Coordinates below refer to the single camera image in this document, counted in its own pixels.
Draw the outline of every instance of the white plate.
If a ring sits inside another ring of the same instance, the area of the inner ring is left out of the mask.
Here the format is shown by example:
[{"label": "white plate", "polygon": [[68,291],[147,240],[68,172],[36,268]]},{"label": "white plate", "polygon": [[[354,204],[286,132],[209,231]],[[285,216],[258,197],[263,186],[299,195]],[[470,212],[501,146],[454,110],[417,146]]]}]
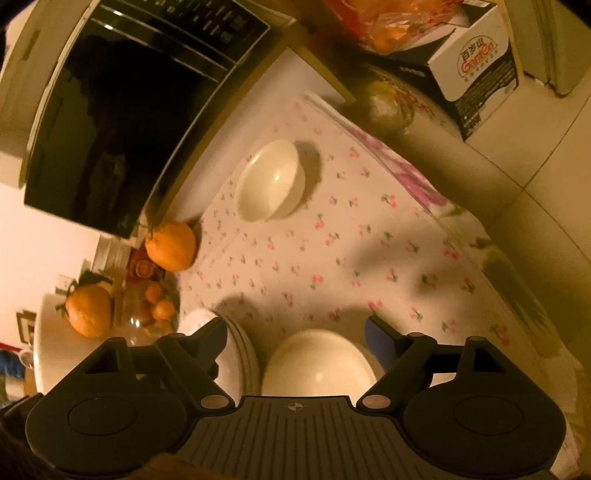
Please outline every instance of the white plate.
[{"label": "white plate", "polygon": [[328,330],[305,330],[288,338],[271,357],[262,395],[348,395],[355,405],[375,381],[369,362],[345,337]]},{"label": "white plate", "polygon": [[[185,335],[192,335],[202,326],[213,320],[217,315],[208,309],[197,309],[181,318],[178,323],[178,331]],[[232,397],[238,405],[244,393],[243,367],[236,340],[231,329],[228,329],[228,342],[226,348],[216,359],[219,373],[215,382],[220,388]]]},{"label": "white plate", "polygon": [[211,310],[197,309],[179,321],[178,331],[191,335],[215,317],[223,318],[228,326],[226,348],[216,359],[219,373],[215,382],[238,405],[243,395],[258,395],[261,382],[256,352],[242,327]]}]

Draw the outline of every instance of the orange plastic bag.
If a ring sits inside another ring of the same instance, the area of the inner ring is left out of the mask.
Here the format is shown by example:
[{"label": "orange plastic bag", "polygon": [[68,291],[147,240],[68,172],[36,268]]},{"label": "orange plastic bag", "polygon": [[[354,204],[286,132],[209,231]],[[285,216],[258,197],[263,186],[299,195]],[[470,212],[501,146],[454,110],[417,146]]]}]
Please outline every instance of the orange plastic bag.
[{"label": "orange plastic bag", "polygon": [[357,42],[388,55],[448,22],[462,0],[324,0]]}]

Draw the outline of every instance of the tiled floor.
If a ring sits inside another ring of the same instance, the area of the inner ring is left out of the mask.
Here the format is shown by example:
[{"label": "tiled floor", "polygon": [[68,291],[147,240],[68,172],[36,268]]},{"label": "tiled floor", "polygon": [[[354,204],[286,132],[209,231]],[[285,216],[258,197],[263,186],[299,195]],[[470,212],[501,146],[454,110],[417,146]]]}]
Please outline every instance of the tiled floor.
[{"label": "tiled floor", "polygon": [[591,70],[568,96],[526,78],[467,143],[422,117],[392,146],[474,213],[591,372]]}]

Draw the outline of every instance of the picture frame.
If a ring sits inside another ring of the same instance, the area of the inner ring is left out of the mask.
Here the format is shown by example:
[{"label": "picture frame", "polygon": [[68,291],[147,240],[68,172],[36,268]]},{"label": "picture frame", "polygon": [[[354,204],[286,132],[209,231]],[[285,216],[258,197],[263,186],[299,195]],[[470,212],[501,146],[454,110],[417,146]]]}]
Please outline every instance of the picture frame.
[{"label": "picture frame", "polygon": [[33,346],[36,318],[37,314],[29,310],[17,312],[18,335],[21,338],[21,343]]}]

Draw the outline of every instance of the cardboard box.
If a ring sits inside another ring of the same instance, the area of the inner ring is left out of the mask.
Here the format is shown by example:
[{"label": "cardboard box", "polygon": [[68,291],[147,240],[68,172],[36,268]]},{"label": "cardboard box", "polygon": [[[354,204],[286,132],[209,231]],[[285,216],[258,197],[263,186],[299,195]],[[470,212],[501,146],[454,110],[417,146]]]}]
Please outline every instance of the cardboard box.
[{"label": "cardboard box", "polygon": [[464,0],[462,13],[406,50],[365,53],[376,79],[390,82],[416,112],[466,140],[518,85],[499,7]]}]

